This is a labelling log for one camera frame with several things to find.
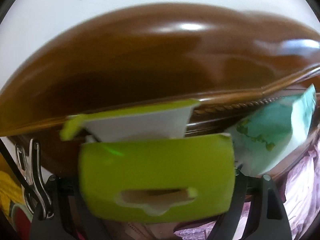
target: metal clip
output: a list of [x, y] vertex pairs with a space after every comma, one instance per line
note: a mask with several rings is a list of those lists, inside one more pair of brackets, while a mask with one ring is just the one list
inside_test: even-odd
[[42, 219], [51, 217], [52, 214], [52, 201], [44, 189], [44, 182], [41, 173], [40, 164], [40, 143], [35, 139], [31, 139], [29, 147], [29, 162], [26, 158], [26, 152], [20, 145], [15, 146], [15, 152], [17, 157], [17, 166], [29, 185], [28, 189], [22, 188], [22, 196], [31, 213], [35, 210], [35, 201], [29, 194], [30, 190], [36, 193], [38, 200], [42, 206]]

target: screw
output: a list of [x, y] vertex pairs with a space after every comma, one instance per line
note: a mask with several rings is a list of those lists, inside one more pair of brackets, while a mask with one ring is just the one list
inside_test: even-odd
[[54, 181], [56, 179], [56, 175], [51, 175], [50, 177], [49, 177], [49, 180], [50, 181]]
[[268, 174], [264, 174], [264, 175], [263, 175], [263, 178], [264, 178], [266, 181], [271, 180], [271, 177], [270, 177]]

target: teal plastic package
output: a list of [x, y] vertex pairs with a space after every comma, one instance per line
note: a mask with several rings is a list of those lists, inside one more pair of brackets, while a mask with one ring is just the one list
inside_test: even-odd
[[232, 136], [236, 167], [247, 176], [271, 170], [307, 139], [315, 106], [311, 85], [303, 94], [272, 102], [226, 129]]

